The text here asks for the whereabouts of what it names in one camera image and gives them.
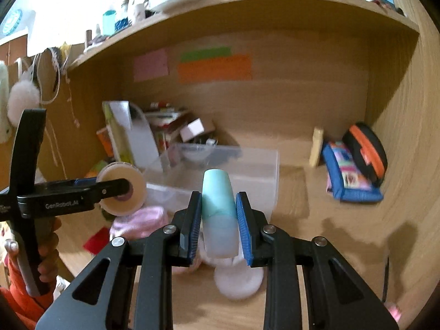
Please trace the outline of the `left hand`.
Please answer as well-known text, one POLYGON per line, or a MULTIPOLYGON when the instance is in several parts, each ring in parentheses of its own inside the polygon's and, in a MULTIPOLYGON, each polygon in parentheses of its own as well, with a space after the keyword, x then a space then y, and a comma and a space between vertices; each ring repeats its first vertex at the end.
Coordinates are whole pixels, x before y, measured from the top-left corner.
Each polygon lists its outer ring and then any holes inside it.
POLYGON ((39 242, 39 254, 42 258, 37 270, 40 274, 40 281, 43 283, 53 285, 56 283, 58 276, 57 261, 59 259, 59 252, 57 246, 59 244, 59 237, 56 233, 61 228, 61 220, 55 218, 51 222, 51 231, 41 242, 39 242))

